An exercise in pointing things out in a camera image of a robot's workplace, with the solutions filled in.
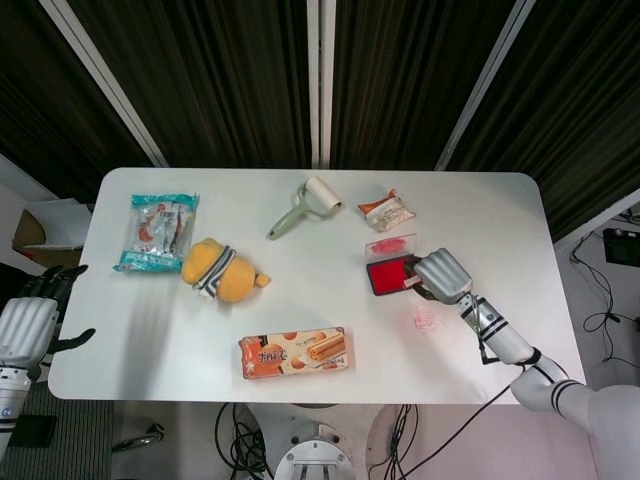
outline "robotic arm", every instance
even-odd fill
[[[0,315],[0,459],[44,356],[80,346],[95,333],[89,329],[74,339],[52,340],[73,282],[86,269],[50,268],[29,280]]]
[[[555,412],[591,437],[599,478],[631,480],[640,472],[640,388],[617,385],[594,392],[571,380],[560,365],[529,345],[484,298],[472,293],[471,276],[448,250],[410,260],[418,278],[413,289],[427,300],[457,305],[477,334],[483,363],[501,361],[528,367],[511,384],[518,402],[530,410]],[[496,359],[489,359],[487,345]]]

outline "plush toy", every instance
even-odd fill
[[[194,244],[182,265],[182,279],[204,298],[235,303],[244,299],[254,285],[266,287],[271,279],[256,274],[253,266],[236,256],[235,250],[213,238]]]

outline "biscuit box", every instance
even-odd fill
[[[242,375],[247,379],[332,372],[349,366],[342,327],[257,335],[238,343]]]

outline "green handle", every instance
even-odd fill
[[[276,240],[287,233],[296,223],[298,217],[307,211],[309,211],[309,207],[303,199],[298,205],[293,207],[287,214],[285,214],[284,217],[278,220],[273,227],[271,227],[271,230],[269,230],[269,233],[267,235],[267,237],[269,237],[269,240]]]

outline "lint roller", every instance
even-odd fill
[[[280,238],[296,223],[298,217],[305,213],[313,213],[326,218],[342,205],[342,200],[318,177],[311,177],[298,187],[298,205],[293,207],[284,217],[271,227],[267,237],[271,240]]]

